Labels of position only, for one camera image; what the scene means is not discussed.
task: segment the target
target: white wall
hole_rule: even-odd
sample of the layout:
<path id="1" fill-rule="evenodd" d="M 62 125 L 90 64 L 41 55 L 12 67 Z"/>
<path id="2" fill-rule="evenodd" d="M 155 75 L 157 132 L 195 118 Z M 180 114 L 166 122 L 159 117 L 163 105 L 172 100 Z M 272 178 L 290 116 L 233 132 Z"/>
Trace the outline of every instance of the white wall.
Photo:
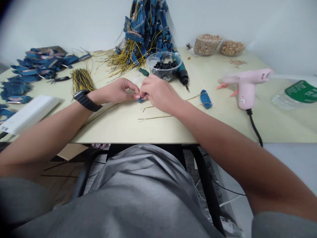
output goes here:
<path id="1" fill-rule="evenodd" d="M 317 1 L 286 1 L 249 46 L 273 70 L 317 73 Z"/>
<path id="2" fill-rule="evenodd" d="M 32 47 L 59 45 L 67 52 L 113 48 L 131 4 L 131 0 L 15 0 L 0 28 L 0 59 L 15 62 Z"/>
<path id="3" fill-rule="evenodd" d="M 255 40 L 284 0 L 167 0 L 176 46 L 203 33 Z M 0 28 L 0 60 L 13 63 L 32 47 L 59 45 L 66 51 L 115 46 L 132 0 L 16 0 Z"/>

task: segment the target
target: black smartwatch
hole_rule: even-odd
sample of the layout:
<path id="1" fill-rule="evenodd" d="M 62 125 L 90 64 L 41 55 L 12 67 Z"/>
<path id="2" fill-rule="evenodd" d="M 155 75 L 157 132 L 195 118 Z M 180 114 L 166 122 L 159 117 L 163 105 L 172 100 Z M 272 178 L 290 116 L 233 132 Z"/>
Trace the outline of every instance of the black smartwatch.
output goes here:
<path id="1" fill-rule="evenodd" d="M 81 90 L 78 93 L 74 95 L 74 99 L 77 100 L 81 105 L 83 105 L 85 108 L 87 108 L 90 111 L 96 112 L 102 106 L 98 106 L 93 101 L 91 101 L 89 98 L 87 98 L 87 94 L 90 93 L 88 90 Z"/>

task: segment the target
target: beige desk surface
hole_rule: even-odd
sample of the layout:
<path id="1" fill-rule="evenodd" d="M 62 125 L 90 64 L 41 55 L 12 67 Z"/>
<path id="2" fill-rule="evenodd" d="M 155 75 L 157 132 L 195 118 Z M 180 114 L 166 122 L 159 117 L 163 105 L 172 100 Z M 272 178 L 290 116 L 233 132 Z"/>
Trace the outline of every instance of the beige desk surface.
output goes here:
<path id="1" fill-rule="evenodd" d="M 250 139 L 258 141 L 251 127 L 248 115 L 245 111 L 238 108 L 237 98 L 230 97 L 236 86 L 216 90 L 216 87 L 219 85 L 217 80 L 228 73 L 261 69 L 269 66 L 248 51 L 235 58 L 225 57 L 219 53 L 210 57 L 195 58 L 185 48 L 180 49 L 179 52 L 190 76 L 190 93 L 186 91 L 178 79 L 171 82 L 180 97 L 189 99 L 200 94 L 202 89 L 206 89 L 213 107 L 206 110 L 200 105 L 198 108 L 232 126 Z M 106 70 L 109 68 L 105 64 L 101 65 L 102 63 L 98 61 L 102 59 L 99 58 L 104 58 L 104 56 L 93 57 L 93 66 L 92 60 L 87 60 L 89 68 L 92 69 L 92 79 L 96 88 L 107 85 L 114 78 L 108 77 Z M 229 63 L 231 59 L 244 60 L 248 64 L 241 65 L 237 69 Z M 74 64 L 73 67 L 85 67 L 85 63 L 79 62 Z M 71 69 L 65 69 L 58 76 L 67 76 L 70 75 L 70 72 Z M 5 81 L 6 78 L 13 75 L 11 69 L 9 69 L 0 75 L 0 81 Z M 126 73 L 124 77 L 133 81 L 139 87 L 145 78 L 135 69 Z M 29 96 L 36 97 L 44 94 L 64 100 L 61 105 L 54 109 L 53 113 L 60 111 L 72 103 L 71 80 L 53 85 L 47 83 L 47 80 L 41 80 L 32 85 L 34 88 L 31 92 L 27 93 Z M 252 109 L 254 114 L 253 120 L 263 141 L 317 142 L 317 131 L 312 130 L 312 128 L 316 129 L 316 126 L 312 125 L 313 121 L 303 122 L 301 119 L 297 120 L 296 117 L 290 117 L 289 114 L 277 110 L 271 105 L 270 97 L 277 89 L 278 87 L 275 83 L 270 81 L 257 86 L 259 97 L 256 98 L 255 106 Z M 190 100 L 190 102 L 195 106 L 201 103 L 199 98 Z M 9 105 L 9 109 L 19 110 L 23 106 Z M 166 115 L 166 113 L 156 108 L 148 108 L 142 112 L 142 108 L 147 106 L 151 106 L 149 101 L 144 101 L 143 103 L 138 103 L 137 101 L 120 103 L 82 128 L 74 137 L 72 143 L 197 143 L 191 133 L 174 117 L 146 120 L 140 123 L 141 120 L 138 119 L 141 118 Z M 16 136 L 6 136 L 2 141 L 12 141 L 15 138 Z"/>

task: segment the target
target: finger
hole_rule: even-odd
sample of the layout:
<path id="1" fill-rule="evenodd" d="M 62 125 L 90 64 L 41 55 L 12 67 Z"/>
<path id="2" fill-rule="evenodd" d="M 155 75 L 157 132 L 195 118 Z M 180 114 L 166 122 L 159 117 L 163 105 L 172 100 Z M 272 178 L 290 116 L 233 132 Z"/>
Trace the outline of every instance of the finger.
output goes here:
<path id="1" fill-rule="evenodd" d="M 146 95 L 143 97 L 143 100 L 149 99 L 150 97 L 151 97 L 150 94 L 146 94 Z"/>
<path id="2" fill-rule="evenodd" d="M 143 85 L 140 89 L 140 96 L 143 98 L 145 96 L 145 93 L 151 94 L 152 85 L 146 84 Z"/>
<path id="3" fill-rule="evenodd" d="M 130 80 L 125 78 L 123 83 L 124 83 L 124 86 L 126 89 L 128 89 L 128 88 L 132 89 L 135 91 L 136 94 L 139 94 L 140 90 L 139 90 L 138 86 L 136 86 L 133 82 L 131 82 Z"/>
<path id="4" fill-rule="evenodd" d="M 145 78 L 142 82 L 142 86 L 146 85 L 146 84 L 151 84 L 153 83 L 153 79 L 152 78 Z"/>
<path id="5" fill-rule="evenodd" d="M 126 94 L 126 96 L 125 96 L 125 100 L 138 100 L 138 99 L 140 99 L 141 97 L 140 97 L 140 95 L 138 95 L 138 94 Z"/>
<path id="6" fill-rule="evenodd" d="M 149 78 L 151 78 L 151 79 L 159 79 L 159 80 L 162 80 L 160 77 L 158 77 L 158 76 L 156 76 L 156 75 L 154 75 L 154 74 L 150 74 L 149 75 Z"/>

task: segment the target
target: clear plastic container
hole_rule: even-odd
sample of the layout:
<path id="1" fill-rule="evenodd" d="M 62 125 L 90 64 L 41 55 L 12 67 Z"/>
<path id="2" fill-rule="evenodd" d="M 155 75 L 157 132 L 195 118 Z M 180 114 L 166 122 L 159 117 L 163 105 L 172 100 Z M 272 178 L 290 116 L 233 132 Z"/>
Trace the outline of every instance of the clear plastic container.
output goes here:
<path id="1" fill-rule="evenodd" d="M 212 55 L 222 38 L 218 35 L 203 34 L 196 38 L 194 53 L 200 56 Z"/>
<path id="2" fill-rule="evenodd" d="M 171 69 L 155 68 L 155 65 L 158 62 L 168 63 L 170 61 L 176 61 L 177 66 Z M 179 68 L 179 66 L 181 66 L 182 63 L 182 58 L 179 55 L 171 52 L 158 52 L 150 55 L 146 59 L 146 64 L 148 65 L 151 74 L 154 74 L 165 81 L 170 81 L 175 77 L 177 69 Z"/>
<path id="3" fill-rule="evenodd" d="M 317 102 L 317 78 L 311 78 L 300 80 L 273 96 L 272 103 L 284 110 L 311 106 L 312 103 Z"/>
<path id="4" fill-rule="evenodd" d="M 242 41 L 224 39 L 220 44 L 219 52 L 225 56 L 236 56 L 241 54 L 245 47 Z"/>

